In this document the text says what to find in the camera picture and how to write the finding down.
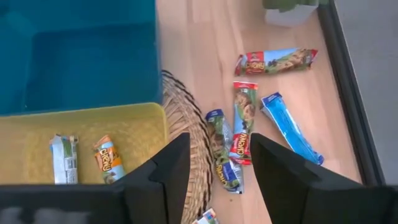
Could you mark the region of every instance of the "blue storage bin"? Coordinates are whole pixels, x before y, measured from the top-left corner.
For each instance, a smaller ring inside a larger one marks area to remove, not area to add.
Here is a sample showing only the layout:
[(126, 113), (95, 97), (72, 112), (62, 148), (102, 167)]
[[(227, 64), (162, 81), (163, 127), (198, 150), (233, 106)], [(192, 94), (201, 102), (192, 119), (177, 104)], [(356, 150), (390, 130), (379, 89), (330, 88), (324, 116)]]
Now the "blue storage bin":
[(0, 3), (0, 114), (162, 102), (155, 0)]

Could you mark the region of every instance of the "light wood floor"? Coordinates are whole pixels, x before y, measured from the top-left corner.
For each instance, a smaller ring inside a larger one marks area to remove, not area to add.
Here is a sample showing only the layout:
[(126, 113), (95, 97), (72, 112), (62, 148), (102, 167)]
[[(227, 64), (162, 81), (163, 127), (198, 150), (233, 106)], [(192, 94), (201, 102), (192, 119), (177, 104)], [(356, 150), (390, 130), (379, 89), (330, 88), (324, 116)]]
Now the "light wood floor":
[[(186, 84), (204, 113), (215, 108), (233, 117), (234, 80), (257, 82), (258, 97), (279, 91), (325, 167), (359, 181), (355, 157), (333, 79), (317, 14), (293, 29), (264, 23), (260, 0), (157, 0), (162, 66)], [(281, 75), (233, 76), (239, 54), (306, 47), (320, 50), (313, 69)], [(259, 111), (255, 131), (286, 146)], [(251, 166), (244, 168), (245, 193), (232, 195), (215, 180), (213, 201), (221, 223), (271, 223)]]

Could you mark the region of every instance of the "wicker basket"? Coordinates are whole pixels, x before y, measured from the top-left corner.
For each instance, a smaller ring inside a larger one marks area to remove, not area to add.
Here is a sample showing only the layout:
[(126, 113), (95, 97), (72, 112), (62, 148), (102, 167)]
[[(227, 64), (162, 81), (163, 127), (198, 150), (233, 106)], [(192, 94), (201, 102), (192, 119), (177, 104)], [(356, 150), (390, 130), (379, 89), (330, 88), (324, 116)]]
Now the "wicker basket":
[(208, 209), (213, 183), (213, 156), (205, 120), (193, 96), (170, 72), (162, 71), (163, 107), (169, 122), (170, 141), (180, 133), (191, 136), (191, 170), (181, 223), (191, 224)]

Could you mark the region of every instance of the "yellow plastic bin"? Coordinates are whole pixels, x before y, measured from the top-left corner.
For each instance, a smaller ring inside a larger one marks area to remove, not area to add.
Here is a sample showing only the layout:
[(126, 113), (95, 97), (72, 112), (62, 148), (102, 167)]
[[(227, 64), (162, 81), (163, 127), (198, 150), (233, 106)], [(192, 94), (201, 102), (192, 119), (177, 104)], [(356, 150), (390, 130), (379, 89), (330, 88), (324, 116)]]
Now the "yellow plastic bin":
[(49, 141), (54, 134), (79, 137), (78, 180), (103, 184), (93, 144), (109, 134), (128, 173), (167, 144), (163, 108), (155, 103), (0, 118), (0, 184), (54, 183)]

